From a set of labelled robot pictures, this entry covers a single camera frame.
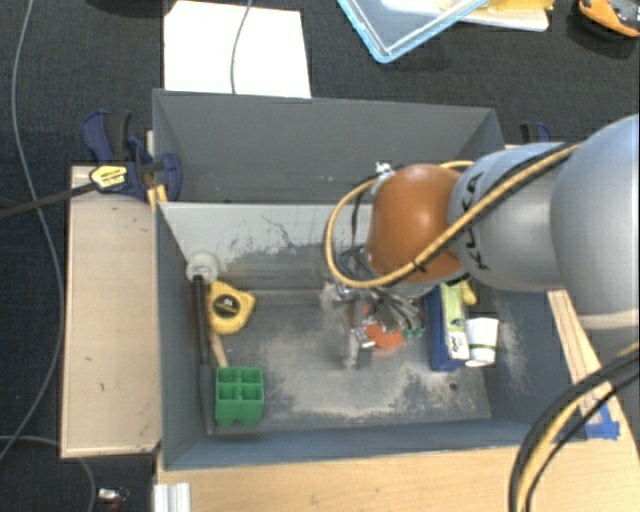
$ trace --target black cable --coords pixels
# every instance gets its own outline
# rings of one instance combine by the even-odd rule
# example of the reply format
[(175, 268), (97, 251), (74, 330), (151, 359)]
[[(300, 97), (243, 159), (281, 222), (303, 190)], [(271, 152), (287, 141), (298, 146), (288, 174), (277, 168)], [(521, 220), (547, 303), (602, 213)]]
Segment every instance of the black cable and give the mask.
[[(13, 442), (22, 441), (27, 443), (42, 444), (45, 446), (52, 446), (54, 448), (60, 448), (60, 444), (58, 444), (56, 441), (52, 439), (47, 439), (46, 437), (40, 437), (40, 436), (19, 436), (15, 440), (14, 440), (14, 436), (0, 436), (0, 441), (13, 441)], [(89, 506), (87, 507), (87, 512), (92, 512), (93, 508), (96, 505), (96, 480), (95, 480), (95, 477), (93, 476), (93, 471), (91, 471), (91, 468), (89, 467), (89, 465), (83, 459), (76, 459), (76, 460), (82, 466), (82, 469), (86, 473), (87, 479), (89, 480), (90, 497), (89, 497)]]
[(525, 512), (529, 512), (529, 510), (531, 509), (531, 502), (536, 487), (538, 486), (538, 483), (540, 482), (540, 479), (542, 478), (545, 470), (547, 469), (553, 458), (558, 454), (558, 452), (587, 424), (587, 422), (600, 410), (600, 408), (604, 404), (606, 404), (613, 397), (613, 395), (629, 386), (633, 381), (637, 380), (638, 377), (640, 377), (640, 373), (635, 372), (631, 377), (628, 377), (622, 380), (620, 383), (613, 385), (611, 390), (603, 395), (602, 398), (600, 398), (594, 404), (594, 406), (586, 412), (586, 414), (580, 419), (580, 421), (578, 421), (571, 430), (569, 430), (564, 436), (562, 436), (562, 438), (554, 446), (551, 452), (549, 452), (549, 455), (547, 455), (542, 466), (536, 473), (536, 476), (531, 483), (531, 487), (529, 487), (529, 491), (527, 492), (527, 501), (524, 508)]
[(247, 21), (247, 16), (249, 15), (249, 11), (251, 10), (252, 5), (253, 5), (253, 0), (247, 0), (247, 7), (245, 8), (244, 14), (242, 15), (242, 20), (240, 20), (240, 25), (238, 26), (238, 31), (236, 32), (236, 39), (233, 42), (233, 50), (231, 51), (231, 67), (229, 69), (229, 78), (231, 79), (232, 94), (238, 94), (238, 92), (236, 91), (236, 80), (235, 80), (236, 51), (238, 49), (238, 41), (240, 41), (240, 35), (242, 34), (244, 23), (245, 21)]
[(62, 192), (57, 192), (46, 197), (38, 198), (28, 203), (14, 203), (11, 207), (0, 210), (0, 220), (13, 217), (14, 215), (19, 215), (21, 213), (26, 213), (31, 210), (36, 210), (42, 208), (43, 206), (49, 206), (59, 201), (66, 201), (73, 197), (87, 194), (88, 192), (94, 192), (95, 190), (96, 186), (93, 183), (87, 183), (79, 187), (63, 190)]
[(640, 354), (637, 350), (633, 350), (624, 356), (616, 357), (599, 370), (589, 374), (587, 377), (564, 391), (534, 422), (522, 441), (520, 450), (513, 464), (508, 495), (510, 512), (519, 512), (517, 509), (517, 496), (520, 486), (520, 478), (522, 476), (522, 469), (527, 465), (527, 462), (538, 445), (541, 436), (547, 430), (548, 425), (551, 424), (558, 413), (566, 409), (569, 404), (574, 402), (577, 398), (580, 398), (585, 393), (593, 390), (612, 378), (616, 378), (619, 372), (624, 371), (628, 366), (634, 363), (637, 364), (639, 359)]

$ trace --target gray bin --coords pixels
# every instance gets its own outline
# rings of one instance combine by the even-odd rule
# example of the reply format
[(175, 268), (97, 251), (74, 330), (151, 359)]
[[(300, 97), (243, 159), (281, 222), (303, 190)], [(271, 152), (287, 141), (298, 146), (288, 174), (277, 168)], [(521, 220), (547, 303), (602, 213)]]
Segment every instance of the gray bin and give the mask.
[[(193, 469), (513, 445), (571, 382), (546, 297), (485, 290), (501, 320), (493, 368), (435, 373), (428, 339), (371, 368), (340, 366), (341, 312), (321, 307), (328, 212), (377, 160), (477, 159), (503, 146), (490, 109), (155, 91), (155, 153), (176, 151), (178, 203), (156, 215), (164, 467)], [(368, 208), (360, 216), (366, 233)], [(349, 239), (348, 216), (337, 230)], [(225, 338), (260, 366), (265, 413), (207, 437), (186, 258), (210, 250), (221, 278), (257, 296)]]

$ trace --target black floor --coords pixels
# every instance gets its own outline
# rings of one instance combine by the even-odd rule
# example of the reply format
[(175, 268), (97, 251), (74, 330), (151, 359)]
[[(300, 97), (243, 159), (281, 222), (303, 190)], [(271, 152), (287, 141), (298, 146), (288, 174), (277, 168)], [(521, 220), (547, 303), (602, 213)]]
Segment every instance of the black floor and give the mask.
[[(496, 109), (507, 142), (522, 121), (543, 121), (558, 139), (589, 135), (638, 111), (638, 43), (594, 36), (557, 0), (552, 27), (524, 33), (459, 24), (396, 63), (377, 64), (335, 1), (257, 0), (301, 9), (311, 90), (318, 97), (394, 100)], [(150, 91), (162, 85), (162, 0), (35, 0), (18, 84), (19, 124), (38, 193), (67, 185), (88, 157), (79, 124), (99, 108), (133, 111), (132, 132), (151, 126)], [(11, 132), (10, 78), (27, 0), (0, 13), (0, 196), (28, 191)], [(46, 209), (64, 262), (65, 208)], [(0, 436), (11, 434), (41, 385), (55, 342), (54, 274), (37, 217), (0, 221)], [(58, 437), (60, 379), (26, 433)], [(148, 456), (90, 461), (99, 487), (131, 489), (129, 510), (149, 506)], [(84, 510), (81, 469), (50, 448), (19, 445), (0, 466), (3, 510)]]

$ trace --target yellow object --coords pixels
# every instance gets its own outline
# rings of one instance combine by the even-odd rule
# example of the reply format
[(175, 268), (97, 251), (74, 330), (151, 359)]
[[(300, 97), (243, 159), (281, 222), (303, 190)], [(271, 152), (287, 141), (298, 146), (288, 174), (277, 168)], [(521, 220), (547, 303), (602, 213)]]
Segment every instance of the yellow object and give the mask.
[(475, 306), (478, 303), (478, 297), (476, 297), (469, 281), (462, 281), (460, 283), (460, 292), (462, 293), (462, 302), (465, 306)]
[(242, 329), (253, 311), (253, 295), (236, 290), (222, 281), (209, 286), (209, 325), (216, 334), (234, 334)]
[(102, 165), (91, 172), (93, 181), (100, 190), (124, 185), (127, 181), (127, 168), (122, 165)]
[(498, 11), (519, 9), (551, 9), (553, 0), (489, 0), (489, 9)]

